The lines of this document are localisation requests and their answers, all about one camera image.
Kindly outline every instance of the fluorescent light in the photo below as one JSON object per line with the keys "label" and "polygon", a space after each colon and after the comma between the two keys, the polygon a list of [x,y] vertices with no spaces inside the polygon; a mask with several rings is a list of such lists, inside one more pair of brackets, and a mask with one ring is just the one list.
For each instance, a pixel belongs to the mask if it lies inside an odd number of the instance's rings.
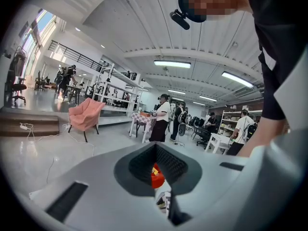
{"label": "fluorescent light", "polygon": [[154,61],[156,66],[170,66],[170,67],[184,67],[184,68],[191,68],[191,63],[186,62],[177,62],[177,61]]}
{"label": "fluorescent light", "polygon": [[207,97],[203,97],[203,96],[199,96],[199,98],[209,99],[210,101],[217,102],[217,100],[216,100],[216,99],[212,99],[212,98],[207,98]]}
{"label": "fluorescent light", "polygon": [[175,92],[175,93],[179,93],[179,94],[184,94],[184,95],[185,95],[185,93],[184,93],[184,92],[177,91],[177,90],[168,90],[168,91],[170,91],[170,92]]}
{"label": "fluorescent light", "polygon": [[239,77],[237,77],[237,76],[235,76],[235,75],[233,75],[233,74],[230,74],[230,73],[228,73],[228,72],[223,72],[222,73],[222,76],[224,76],[224,77],[226,77],[226,78],[229,78],[229,79],[232,79],[232,80],[234,80],[234,81],[237,81],[237,82],[239,82],[239,83],[241,83],[241,84],[243,84],[243,85],[245,85],[245,86],[247,86],[247,87],[249,87],[249,88],[252,88],[254,85],[253,84],[251,84],[250,82],[248,82],[248,81],[246,81],[246,80],[244,80],[244,79],[242,79],[242,78],[239,78]]}
{"label": "fluorescent light", "polygon": [[203,103],[196,103],[196,102],[193,102],[193,103],[205,106],[205,104]]}
{"label": "fluorescent light", "polygon": [[179,98],[172,98],[172,99],[179,100],[179,101],[184,101],[183,99],[179,99]]}

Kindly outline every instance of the polished concrete floor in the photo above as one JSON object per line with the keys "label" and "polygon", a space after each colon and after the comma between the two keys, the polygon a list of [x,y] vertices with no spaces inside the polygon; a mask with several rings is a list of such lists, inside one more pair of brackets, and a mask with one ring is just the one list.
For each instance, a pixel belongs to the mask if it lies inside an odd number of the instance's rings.
{"label": "polished concrete floor", "polygon": [[[108,125],[99,127],[99,135],[95,129],[86,132],[89,143],[95,145],[94,156],[115,151],[127,146],[141,143],[143,132],[138,132],[138,137],[130,137],[128,131],[130,123]],[[56,137],[43,138],[33,143],[33,138],[0,138],[0,158],[13,189],[18,193],[28,196],[30,192],[40,190],[56,177],[64,174],[81,161],[92,157],[93,146],[84,143],[81,131],[72,129],[70,135],[67,130]],[[204,151],[202,146],[196,146],[197,136],[194,140],[187,132],[180,141],[185,143],[185,148],[192,151]]]}
{"label": "polished concrete floor", "polygon": [[[10,99],[8,95],[4,98],[4,106],[7,108],[26,109],[32,111],[45,111],[45,112],[68,112],[68,108],[75,107],[75,98],[73,97],[71,102],[68,102],[66,98],[64,102],[58,99],[58,94],[54,92],[54,89],[34,90],[28,88],[22,91],[20,96],[26,98],[26,104],[21,99]],[[83,102],[84,98],[80,96],[79,103]]]}

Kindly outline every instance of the wooden platform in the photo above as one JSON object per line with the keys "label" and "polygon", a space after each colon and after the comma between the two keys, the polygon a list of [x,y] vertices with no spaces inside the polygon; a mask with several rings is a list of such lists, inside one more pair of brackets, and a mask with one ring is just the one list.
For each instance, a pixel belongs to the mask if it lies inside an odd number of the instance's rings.
{"label": "wooden platform", "polygon": [[27,137],[29,130],[20,128],[20,123],[33,124],[33,133],[36,137],[59,134],[59,119],[57,116],[0,113],[0,136]]}

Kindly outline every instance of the black metal railing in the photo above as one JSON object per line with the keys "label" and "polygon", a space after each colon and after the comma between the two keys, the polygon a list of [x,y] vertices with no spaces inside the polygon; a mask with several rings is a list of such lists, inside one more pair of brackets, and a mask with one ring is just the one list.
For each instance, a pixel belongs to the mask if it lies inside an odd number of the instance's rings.
{"label": "black metal railing", "polygon": [[137,77],[137,73],[122,73],[124,74],[126,77],[130,78],[131,80],[135,80]]}
{"label": "black metal railing", "polygon": [[91,69],[94,69],[97,72],[101,71],[101,68],[103,67],[101,64],[93,61],[92,59],[90,59],[89,57],[86,57],[80,53],[78,53],[75,50],[72,50],[68,47],[66,47],[63,44],[59,44],[58,42],[52,40],[51,44],[48,48],[50,51],[55,52],[56,54],[60,54],[63,55],[69,59],[72,59],[78,63],[81,63]]}

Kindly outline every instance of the pink armchair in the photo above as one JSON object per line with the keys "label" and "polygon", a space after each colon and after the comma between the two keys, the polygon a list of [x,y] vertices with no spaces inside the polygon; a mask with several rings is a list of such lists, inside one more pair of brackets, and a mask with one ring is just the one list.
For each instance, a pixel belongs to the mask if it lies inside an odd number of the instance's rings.
{"label": "pink armchair", "polygon": [[96,125],[98,124],[100,112],[105,105],[106,103],[101,103],[94,101],[91,98],[87,98],[79,106],[69,108],[68,112],[71,127],[69,128],[68,132],[71,131],[72,126],[83,131],[86,142],[88,142],[85,132],[87,129],[95,127],[97,134],[99,134]]}

